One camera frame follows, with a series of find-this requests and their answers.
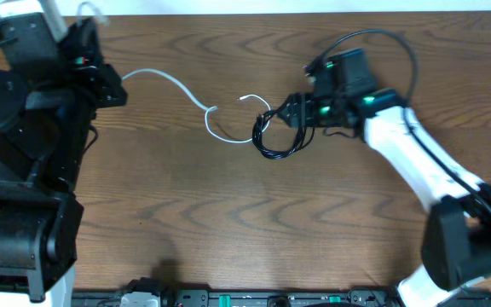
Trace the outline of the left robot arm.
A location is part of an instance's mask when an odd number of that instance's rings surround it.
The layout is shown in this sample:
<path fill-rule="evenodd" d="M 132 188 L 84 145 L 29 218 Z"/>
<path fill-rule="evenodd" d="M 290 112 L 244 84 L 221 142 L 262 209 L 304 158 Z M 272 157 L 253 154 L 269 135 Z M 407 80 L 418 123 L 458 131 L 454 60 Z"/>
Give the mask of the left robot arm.
<path fill-rule="evenodd" d="M 84 213 L 75 188 L 101 108 L 127 92 L 93 18 L 53 1 L 0 4 L 0 306 L 68 306 Z"/>

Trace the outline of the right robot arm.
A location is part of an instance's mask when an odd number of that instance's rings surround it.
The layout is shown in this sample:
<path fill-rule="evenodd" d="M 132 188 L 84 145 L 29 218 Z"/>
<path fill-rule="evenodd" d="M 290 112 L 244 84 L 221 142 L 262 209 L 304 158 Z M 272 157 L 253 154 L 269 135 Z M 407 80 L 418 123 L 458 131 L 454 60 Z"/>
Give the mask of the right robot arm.
<path fill-rule="evenodd" d="M 491 276 L 491 183 L 452 158 L 395 90 L 291 94 L 275 114 L 292 128 L 354 129 L 418 197 L 422 264 L 396 288 L 402 305 L 440 306 Z"/>

